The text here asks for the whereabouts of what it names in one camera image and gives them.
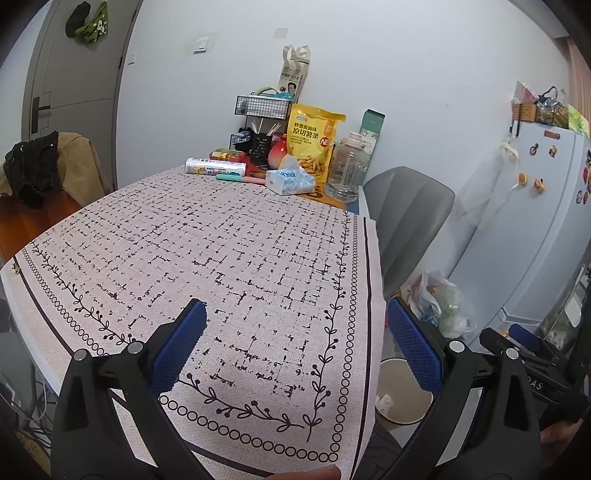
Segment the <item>right hand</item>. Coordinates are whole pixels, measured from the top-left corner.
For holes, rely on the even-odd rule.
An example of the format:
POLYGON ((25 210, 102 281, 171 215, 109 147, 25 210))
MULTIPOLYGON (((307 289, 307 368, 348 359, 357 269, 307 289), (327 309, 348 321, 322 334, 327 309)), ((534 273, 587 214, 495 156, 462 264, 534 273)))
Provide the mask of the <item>right hand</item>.
POLYGON ((582 417, 577 422, 559 421, 540 432, 543 469, 552 466, 564 453, 583 425, 584 419, 582 417))

